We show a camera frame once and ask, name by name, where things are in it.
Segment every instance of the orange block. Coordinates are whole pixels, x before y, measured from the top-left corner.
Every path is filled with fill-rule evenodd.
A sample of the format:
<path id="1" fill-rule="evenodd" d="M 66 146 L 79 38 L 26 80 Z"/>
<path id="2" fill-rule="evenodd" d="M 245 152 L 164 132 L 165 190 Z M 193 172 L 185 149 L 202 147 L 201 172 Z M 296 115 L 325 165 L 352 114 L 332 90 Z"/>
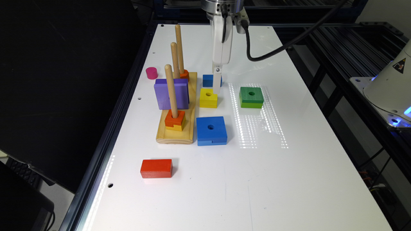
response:
<path id="1" fill-rule="evenodd" d="M 166 160 L 143 160 L 141 176 L 143 178 L 170 178 L 173 171 L 173 162 Z"/>
<path id="2" fill-rule="evenodd" d="M 179 110 L 179 116 L 177 118 L 173 118 L 173 114 L 171 113 L 171 110 L 168 110 L 167 116 L 164 119 L 164 122 L 166 123 L 166 126 L 172 127 L 174 125 L 179 125 L 183 126 L 182 121 L 184 120 L 186 116 L 185 111 L 180 111 Z"/>
<path id="3" fill-rule="evenodd" d="M 180 74 L 180 78 L 186 78 L 188 79 L 188 81 L 190 81 L 190 74 L 187 70 L 184 70 L 184 73 Z"/>

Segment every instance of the small blue cube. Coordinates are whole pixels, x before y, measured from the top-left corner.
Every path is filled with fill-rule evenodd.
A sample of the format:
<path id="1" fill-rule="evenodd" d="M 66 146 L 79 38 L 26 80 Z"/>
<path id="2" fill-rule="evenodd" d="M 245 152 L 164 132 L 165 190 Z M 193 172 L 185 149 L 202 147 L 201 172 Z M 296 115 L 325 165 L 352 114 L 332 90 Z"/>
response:
<path id="1" fill-rule="evenodd" d="M 198 117 L 197 141 L 199 146 L 227 144 L 224 117 Z"/>
<path id="2" fill-rule="evenodd" d="M 220 87 L 223 85 L 223 77 L 221 77 Z M 213 75 L 203 74 L 203 87 L 213 87 Z"/>

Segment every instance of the yellow block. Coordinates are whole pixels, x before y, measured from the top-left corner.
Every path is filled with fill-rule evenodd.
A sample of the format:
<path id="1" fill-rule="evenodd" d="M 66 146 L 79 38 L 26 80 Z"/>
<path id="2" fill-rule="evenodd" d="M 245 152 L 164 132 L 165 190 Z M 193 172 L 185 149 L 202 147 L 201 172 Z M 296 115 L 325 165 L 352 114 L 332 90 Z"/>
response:
<path id="1" fill-rule="evenodd" d="M 205 104 L 200 102 L 200 107 L 202 107 L 202 108 L 217 108 L 217 105 L 205 105 Z"/>
<path id="2" fill-rule="evenodd" d="M 218 95 L 213 94 L 212 89 L 200 90 L 200 107 L 217 108 Z"/>
<path id="3" fill-rule="evenodd" d="M 173 125 L 172 127 L 166 126 L 166 129 L 182 132 L 182 130 L 184 129 L 185 122 L 186 122 L 186 117 L 184 116 L 184 118 L 182 118 L 181 126 L 180 125 Z"/>

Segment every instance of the pink cylinder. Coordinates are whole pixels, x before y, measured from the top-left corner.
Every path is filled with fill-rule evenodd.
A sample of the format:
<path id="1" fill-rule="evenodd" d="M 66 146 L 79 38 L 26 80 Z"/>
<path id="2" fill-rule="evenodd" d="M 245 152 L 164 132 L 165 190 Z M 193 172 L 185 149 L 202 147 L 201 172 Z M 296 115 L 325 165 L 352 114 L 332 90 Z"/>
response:
<path id="1" fill-rule="evenodd" d="M 147 78 L 150 80 L 155 80 L 159 75 L 157 74 L 157 69 L 155 67 L 149 67 L 146 69 Z"/>

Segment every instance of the green square block with hole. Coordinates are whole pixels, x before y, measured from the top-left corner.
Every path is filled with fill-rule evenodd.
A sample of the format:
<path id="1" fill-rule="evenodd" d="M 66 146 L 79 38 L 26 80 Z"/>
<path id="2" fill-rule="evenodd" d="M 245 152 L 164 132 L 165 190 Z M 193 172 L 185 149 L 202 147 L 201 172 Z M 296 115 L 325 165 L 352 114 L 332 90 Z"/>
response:
<path id="1" fill-rule="evenodd" d="M 263 107 L 264 97 L 259 87 L 241 87 L 240 103 L 242 108 L 261 108 Z"/>

